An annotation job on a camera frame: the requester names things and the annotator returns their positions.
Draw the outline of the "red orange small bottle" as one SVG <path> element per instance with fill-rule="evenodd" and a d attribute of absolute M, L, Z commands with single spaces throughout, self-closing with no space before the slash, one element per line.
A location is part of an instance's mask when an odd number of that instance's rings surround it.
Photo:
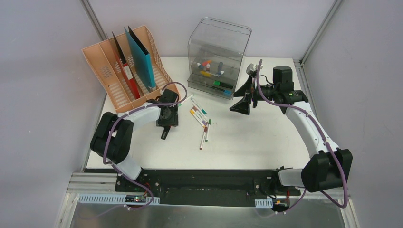
<path fill-rule="evenodd" d="M 211 60 L 206 60 L 202 63 L 202 65 L 205 67 L 207 64 L 210 64 Z"/>

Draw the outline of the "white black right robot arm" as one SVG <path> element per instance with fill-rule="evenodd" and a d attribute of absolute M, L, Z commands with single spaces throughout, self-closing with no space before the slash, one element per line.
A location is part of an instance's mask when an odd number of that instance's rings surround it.
<path fill-rule="evenodd" d="M 258 83 L 258 66 L 247 67 L 247 81 L 235 93 L 242 99 L 230 108 L 230 111 L 250 114 L 250 109 L 257 107 L 258 101 L 268 101 L 277 106 L 293 123 L 300 134 L 310 157 L 302 169 L 283 169 L 278 177 L 270 181 L 270 190 L 283 194 L 289 186 L 303 187 L 309 192 L 346 187 L 352 164 L 352 154 L 330 139 L 313 114 L 308 98 L 301 90 L 294 89 L 293 71 L 288 66 L 273 68 L 273 83 Z"/>

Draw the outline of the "smoked clear drawer box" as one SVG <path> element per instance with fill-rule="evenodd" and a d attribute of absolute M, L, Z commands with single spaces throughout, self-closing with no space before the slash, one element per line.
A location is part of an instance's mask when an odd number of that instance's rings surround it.
<path fill-rule="evenodd" d="M 211 95 L 232 99 L 251 33 L 252 30 L 248 26 L 211 17 L 202 18 L 188 41 L 188 86 Z M 211 60 L 210 71 L 206 71 L 205 67 L 204 70 L 197 67 L 197 63 L 202 64 L 206 60 Z M 220 62 L 223 62 L 223 75 L 217 74 Z M 200 71 L 210 73 L 211 77 L 201 75 Z M 214 91 L 214 81 L 233 85 L 234 89 L 230 90 L 232 94 L 225 96 Z"/>

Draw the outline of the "black highlighter green cap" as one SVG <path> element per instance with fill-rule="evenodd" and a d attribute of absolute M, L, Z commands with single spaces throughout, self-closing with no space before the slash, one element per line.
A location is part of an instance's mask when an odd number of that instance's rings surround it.
<path fill-rule="evenodd" d="M 221 90 L 233 90 L 234 86 L 220 81 L 214 81 L 212 87 L 220 88 Z"/>

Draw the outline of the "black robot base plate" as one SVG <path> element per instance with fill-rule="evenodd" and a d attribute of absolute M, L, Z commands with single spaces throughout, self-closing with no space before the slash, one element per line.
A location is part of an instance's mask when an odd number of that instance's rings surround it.
<path fill-rule="evenodd" d="M 148 187 L 160 204 L 254 207 L 256 200 L 300 196 L 280 184 L 278 170 L 143 170 L 135 185 L 118 176 L 116 192 L 145 193 Z"/>

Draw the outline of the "dark blue small bottle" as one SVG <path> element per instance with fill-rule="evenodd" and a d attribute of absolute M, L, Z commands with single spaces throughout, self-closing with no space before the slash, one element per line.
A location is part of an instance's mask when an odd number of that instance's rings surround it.
<path fill-rule="evenodd" d="M 217 74 L 218 74 L 218 75 L 221 75 L 221 74 L 222 74 L 222 67 L 223 67 L 223 62 L 220 62 L 220 63 L 218 64 L 218 67 L 217 67 Z"/>

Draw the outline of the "black highlighter orange cap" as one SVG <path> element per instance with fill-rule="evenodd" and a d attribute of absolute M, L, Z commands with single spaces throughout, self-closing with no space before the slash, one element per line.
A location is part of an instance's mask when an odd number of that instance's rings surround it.
<path fill-rule="evenodd" d="M 162 132 L 162 135 L 161 135 L 161 139 L 162 139 L 162 140 L 166 140 L 167 135 L 168 135 L 170 129 L 171 129 L 171 126 L 165 126 L 165 127 L 163 128 L 163 132 Z"/>

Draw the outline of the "red folder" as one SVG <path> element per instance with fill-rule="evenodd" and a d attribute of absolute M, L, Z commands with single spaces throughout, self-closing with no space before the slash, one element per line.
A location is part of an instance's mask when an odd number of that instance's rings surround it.
<path fill-rule="evenodd" d="M 124 55 L 124 53 L 123 53 L 123 51 L 122 51 L 122 49 L 120 47 L 120 44 L 119 44 L 115 34 L 114 33 L 112 33 L 112 34 L 113 34 L 113 39 L 114 39 L 114 42 L 115 42 L 115 45 L 116 45 L 116 48 L 117 48 L 117 51 L 118 51 L 119 60 L 121 60 L 123 74 L 125 76 L 126 82 L 128 83 L 128 86 L 131 89 L 131 92 L 132 92 L 134 98 L 138 99 L 138 98 L 140 98 L 140 93 L 138 91 L 136 82 L 134 80 L 133 73 L 132 73 L 132 71 L 130 69 L 130 66 L 129 66 L 126 58 L 125 58 L 125 55 Z"/>

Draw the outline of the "black highlighter blue cap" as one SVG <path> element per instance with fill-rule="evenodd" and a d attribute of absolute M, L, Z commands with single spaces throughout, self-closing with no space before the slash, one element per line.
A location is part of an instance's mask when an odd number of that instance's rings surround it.
<path fill-rule="evenodd" d="M 231 91 L 225 90 L 225 89 L 221 89 L 221 88 L 218 88 L 218 87 L 212 87 L 212 89 L 213 89 L 214 91 L 216 91 L 217 93 L 222 93 L 222 94 L 225 95 L 225 96 L 230 96 L 230 95 L 232 94 Z"/>

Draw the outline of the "teal folder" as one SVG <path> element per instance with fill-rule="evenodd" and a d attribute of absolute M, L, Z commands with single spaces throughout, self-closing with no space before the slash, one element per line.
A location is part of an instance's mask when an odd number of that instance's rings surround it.
<path fill-rule="evenodd" d="M 147 91 L 152 92 L 156 89 L 156 83 L 154 79 L 151 55 L 129 26 L 127 26 L 127 29 L 125 29 L 125 34 L 128 40 L 132 58 L 134 60 L 136 74 L 140 78 Z"/>

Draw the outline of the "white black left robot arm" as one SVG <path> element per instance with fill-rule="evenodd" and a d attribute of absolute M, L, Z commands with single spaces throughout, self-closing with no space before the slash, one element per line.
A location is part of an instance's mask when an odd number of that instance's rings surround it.
<path fill-rule="evenodd" d="M 102 115 L 90 142 L 90 149 L 114 165 L 120 173 L 128 177 L 127 186 L 133 192 L 140 192 L 145 179 L 140 176 L 143 168 L 129 155 L 132 134 L 145 124 L 155 122 L 163 128 L 161 139 L 165 140 L 169 130 L 179 124 L 179 95 L 165 89 L 157 99 L 149 99 L 142 106 L 123 115 L 106 112 Z"/>

